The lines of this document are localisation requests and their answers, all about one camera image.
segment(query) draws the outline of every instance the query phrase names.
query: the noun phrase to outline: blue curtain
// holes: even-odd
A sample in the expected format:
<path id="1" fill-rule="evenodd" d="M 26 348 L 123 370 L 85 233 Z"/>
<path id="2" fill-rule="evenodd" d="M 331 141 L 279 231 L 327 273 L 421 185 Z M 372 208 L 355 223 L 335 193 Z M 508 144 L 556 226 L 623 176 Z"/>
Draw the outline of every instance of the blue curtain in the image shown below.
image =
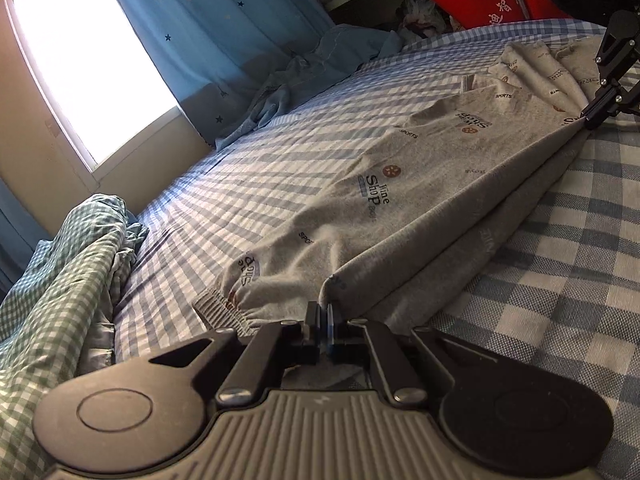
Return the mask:
<path id="1" fill-rule="evenodd" d="M 49 235 L 0 180 L 0 301 L 22 276 L 40 240 Z"/>
<path id="2" fill-rule="evenodd" d="M 269 74 L 333 26 L 318 0 L 118 0 L 182 111 L 213 144 Z"/>

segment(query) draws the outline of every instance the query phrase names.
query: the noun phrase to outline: metal arm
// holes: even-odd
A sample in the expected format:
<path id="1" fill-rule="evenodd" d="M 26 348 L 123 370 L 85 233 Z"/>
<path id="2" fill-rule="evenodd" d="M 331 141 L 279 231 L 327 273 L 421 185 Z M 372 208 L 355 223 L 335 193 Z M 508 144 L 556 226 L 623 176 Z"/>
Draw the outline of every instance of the metal arm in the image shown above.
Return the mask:
<path id="1" fill-rule="evenodd" d="M 620 79 L 639 59 L 640 14 L 628 10 L 614 12 L 596 56 L 600 89 L 581 114 L 586 118 L 588 130 L 596 129 L 607 117 L 620 112 L 640 116 L 640 82 L 629 91 L 620 84 Z"/>

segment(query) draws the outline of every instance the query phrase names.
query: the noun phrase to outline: wall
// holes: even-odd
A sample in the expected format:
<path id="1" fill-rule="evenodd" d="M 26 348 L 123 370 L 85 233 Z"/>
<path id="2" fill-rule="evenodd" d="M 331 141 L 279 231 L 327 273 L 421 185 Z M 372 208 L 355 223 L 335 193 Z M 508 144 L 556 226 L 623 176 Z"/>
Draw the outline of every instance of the wall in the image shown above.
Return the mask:
<path id="1" fill-rule="evenodd" d="M 51 114 L 0 0 L 0 178 L 25 208 L 55 234 L 71 208 L 91 195 L 74 173 L 46 122 Z M 139 213 L 210 148 L 179 116 L 136 148 L 101 181 Z"/>

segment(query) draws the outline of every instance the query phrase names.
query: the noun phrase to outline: blue checkered bed sheet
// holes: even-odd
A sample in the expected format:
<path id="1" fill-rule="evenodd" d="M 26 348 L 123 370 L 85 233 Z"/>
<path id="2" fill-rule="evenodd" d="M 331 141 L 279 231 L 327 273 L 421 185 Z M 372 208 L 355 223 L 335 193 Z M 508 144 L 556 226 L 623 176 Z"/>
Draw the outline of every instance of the blue checkered bed sheet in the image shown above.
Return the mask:
<path id="1" fill-rule="evenodd" d="M 225 266 L 389 126 L 456 92 L 460 76 L 482 73 L 507 42 L 558 47 L 603 32 L 545 20 L 425 40 L 206 156 L 140 215 L 150 234 L 116 309 L 117 360 L 202 332 L 191 303 Z M 431 320 L 597 391 L 616 419 L 600 464 L 606 478 L 640 478 L 639 131 L 624 116 L 594 132 L 487 268 Z"/>

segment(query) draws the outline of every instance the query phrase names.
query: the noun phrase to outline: screw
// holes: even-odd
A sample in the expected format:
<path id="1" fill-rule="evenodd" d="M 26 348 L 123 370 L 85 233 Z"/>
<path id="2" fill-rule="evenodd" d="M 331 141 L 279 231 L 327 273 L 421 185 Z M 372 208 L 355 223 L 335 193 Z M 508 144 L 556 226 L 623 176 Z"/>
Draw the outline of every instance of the screw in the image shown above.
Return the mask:
<path id="1" fill-rule="evenodd" d="M 242 406 L 251 400 L 252 394 L 245 388 L 227 388 L 218 394 L 218 403 L 222 406 Z"/>
<path id="2" fill-rule="evenodd" d="M 400 388 L 394 393 L 394 399 L 401 404 L 420 404 L 427 400 L 427 392 L 421 388 Z"/>

